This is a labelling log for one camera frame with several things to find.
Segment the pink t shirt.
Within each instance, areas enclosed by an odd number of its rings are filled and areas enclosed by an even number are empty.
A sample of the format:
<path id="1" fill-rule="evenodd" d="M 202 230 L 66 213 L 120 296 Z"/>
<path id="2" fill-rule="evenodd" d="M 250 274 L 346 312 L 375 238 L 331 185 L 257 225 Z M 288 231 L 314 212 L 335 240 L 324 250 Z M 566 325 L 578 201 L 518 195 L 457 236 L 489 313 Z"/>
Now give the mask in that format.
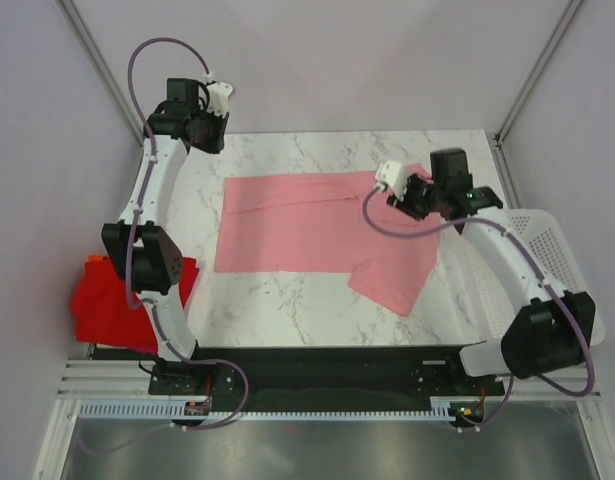
<path id="1" fill-rule="evenodd" d="M 416 221 L 367 195 L 371 171 L 230 177 L 214 269 L 341 273 L 350 289 L 408 315 L 436 265 L 440 219 Z"/>

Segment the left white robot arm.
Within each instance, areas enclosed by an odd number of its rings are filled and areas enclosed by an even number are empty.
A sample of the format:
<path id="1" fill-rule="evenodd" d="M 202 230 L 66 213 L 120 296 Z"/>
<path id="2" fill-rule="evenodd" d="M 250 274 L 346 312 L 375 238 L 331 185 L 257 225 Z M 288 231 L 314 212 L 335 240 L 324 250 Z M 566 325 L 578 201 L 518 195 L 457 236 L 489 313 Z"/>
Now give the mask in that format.
<path id="1" fill-rule="evenodd" d="M 147 313 L 156 338 L 152 395 L 202 395 L 211 373 L 193 360 L 198 344 L 179 287 L 184 259 L 164 223 L 190 151 L 222 151 L 233 93 L 223 81 L 168 80 L 165 100 L 144 119 L 142 160 L 130 198 L 119 219 L 102 228 L 128 304 Z"/>

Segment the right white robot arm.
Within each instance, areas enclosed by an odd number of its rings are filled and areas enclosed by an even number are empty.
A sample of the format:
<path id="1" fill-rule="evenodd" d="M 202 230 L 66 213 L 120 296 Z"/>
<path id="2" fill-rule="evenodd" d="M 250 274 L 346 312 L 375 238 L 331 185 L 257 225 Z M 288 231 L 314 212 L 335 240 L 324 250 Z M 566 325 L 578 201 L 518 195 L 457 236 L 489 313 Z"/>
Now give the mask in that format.
<path id="1" fill-rule="evenodd" d="M 541 265 L 514 226 L 516 210 L 504 208 L 491 187 L 474 185 L 464 150 L 438 150 L 430 161 L 430 179 L 386 161 L 376 171 L 376 186 L 402 213 L 416 220 L 436 213 L 453 226 L 485 260 L 513 310 L 499 339 L 461 349 L 460 359 L 445 368 L 447 386 L 464 394 L 484 375 L 545 378 L 577 365 L 593 379 L 596 308 L 590 295 L 574 291 Z"/>

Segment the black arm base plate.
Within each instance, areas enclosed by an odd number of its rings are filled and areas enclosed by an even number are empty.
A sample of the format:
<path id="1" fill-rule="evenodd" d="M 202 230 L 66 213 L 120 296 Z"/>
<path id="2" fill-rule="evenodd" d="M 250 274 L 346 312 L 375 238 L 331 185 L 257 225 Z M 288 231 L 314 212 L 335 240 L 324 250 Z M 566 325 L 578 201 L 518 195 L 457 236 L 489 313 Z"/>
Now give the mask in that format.
<path id="1" fill-rule="evenodd" d="M 428 411 L 434 397 L 501 397 L 473 378 L 456 346 L 198 348 L 198 365 L 158 359 L 152 395 L 207 395 L 215 413 L 363 414 Z"/>

